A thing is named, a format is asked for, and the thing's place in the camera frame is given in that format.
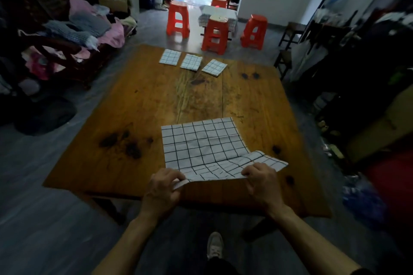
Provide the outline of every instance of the pile of clothes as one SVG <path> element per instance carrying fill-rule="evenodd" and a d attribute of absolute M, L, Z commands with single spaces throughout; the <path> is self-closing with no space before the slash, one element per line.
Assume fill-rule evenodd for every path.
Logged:
<path fill-rule="evenodd" d="M 90 58 L 89 50 L 98 51 L 98 46 L 106 43 L 114 48 L 121 48 L 125 44 L 123 25 L 136 26 L 136 21 L 125 14 L 120 19 L 110 14 L 106 6 L 92 6 L 85 0 L 70 0 L 69 21 L 61 22 L 49 20 L 43 26 L 44 31 L 36 35 L 65 39 L 82 47 L 82 50 L 73 55 L 77 62 Z M 51 54 L 66 59 L 61 51 L 44 47 Z M 47 80 L 50 75 L 63 70 L 65 67 L 48 61 L 38 50 L 31 46 L 22 52 L 26 67 L 39 79 Z"/>

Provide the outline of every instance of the forearm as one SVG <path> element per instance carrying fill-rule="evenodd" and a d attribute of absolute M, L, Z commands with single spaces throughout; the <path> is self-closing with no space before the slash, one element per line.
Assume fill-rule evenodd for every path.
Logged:
<path fill-rule="evenodd" d="M 350 275 L 360 266 L 312 229 L 291 208 L 272 215 L 310 274 Z"/>
<path fill-rule="evenodd" d="M 131 221 L 108 255 L 93 271 L 93 275 L 132 274 L 146 240 L 152 234 L 157 222 L 150 218 L 138 216 Z"/>

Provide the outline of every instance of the red plastic stool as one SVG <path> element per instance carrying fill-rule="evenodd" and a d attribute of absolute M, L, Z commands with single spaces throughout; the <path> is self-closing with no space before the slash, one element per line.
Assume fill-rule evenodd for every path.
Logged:
<path fill-rule="evenodd" d="M 182 15 L 182 20 L 175 18 L 175 13 L 177 12 Z M 182 28 L 175 27 L 177 23 L 181 23 Z M 168 36 L 170 36 L 174 31 L 182 33 L 183 38 L 189 37 L 189 14 L 188 5 L 186 2 L 173 0 L 169 5 L 168 25 L 166 26 L 166 33 L 168 34 Z"/>
<path fill-rule="evenodd" d="M 212 39 L 219 39 L 219 43 L 212 42 Z M 212 15 L 209 17 L 208 24 L 205 28 L 204 41 L 202 42 L 202 50 L 215 50 L 219 55 L 223 55 L 227 48 L 228 42 L 228 18 Z"/>
<path fill-rule="evenodd" d="M 267 31 L 268 21 L 264 16 L 252 14 L 245 26 L 244 32 L 241 36 L 241 45 L 246 48 L 249 45 L 257 46 L 259 50 L 262 49 L 264 43 L 265 33 Z"/>
<path fill-rule="evenodd" d="M 211 6 L 218 6 L 220 8 L 227 8 L 227 0 L 212 0 Z"/>

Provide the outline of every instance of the white tablecloth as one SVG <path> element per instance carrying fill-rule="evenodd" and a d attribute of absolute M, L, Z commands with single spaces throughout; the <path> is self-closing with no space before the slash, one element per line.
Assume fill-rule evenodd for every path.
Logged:
<path fill-rule="evenodd" d="M 198 18 L 199 26 L 206 27 L 211 15 L 228 17 L 228 28 L 233 37 L 237 35 L 238 17 L 236 11 L 229 10 L 227 8 L 216 8 L 215 6 L 205 5 L 203 8 L 201 7 L 201 16 Z"/>

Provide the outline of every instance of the white grid-patterned cloth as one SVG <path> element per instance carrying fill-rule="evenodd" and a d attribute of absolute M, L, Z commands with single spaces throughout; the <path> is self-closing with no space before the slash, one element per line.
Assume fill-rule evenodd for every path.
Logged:
<path fill-rule="evenodd" d="M 194 70 L 195 72 L 199 69 L 199 65 L 201 64 L 202 56 L 196 56 L 192 54 L 187 54 L 182 61 L 180 68 L 184 68 L 187 70 Z"/>
<path fill-rule="evenodd" d="M 260 158 L 276 170 L 287 165 L 270 156 L 262 159 L 260 151 L 250 153 L 231 117 L 162 126 L 162 142 L 166 167 L 187 178 L 175 188 L 190 181 L 241 178 L 241 170 Z"/>
<path fill-rule="evenodd" d="M 202 8 L 201 16 L 198 17 L 198 24 L 200 27 L 206 27 L 209 21 L 209 17 L 212 15 L 222 16 L 228 18 L 228 29 L 232 34 L 232 37 L 236 37 L 238 32 L 238 17 L 237 12 L 229 10 L 227 8 L 217 8 L 215 6 L 205 5 Z"/>
<path fill-rule="evenodd" d="M 221 63 L 217 60 L 211 60 L 208 64 L 205 65 L 202 71 L 218 77 L 219 74 L 223 72 L 225 67 L 227 67 L 227 64 Z"/>
<path fill-rule="evenodd" d="M 159 60 L 159 63 L 176 66 L 176 64 L 178 64 L 180 54 L 181 52 L 179 51 L 172 51 L 172 50 L 166 49 L 163 52 L 161 59 Z"/>

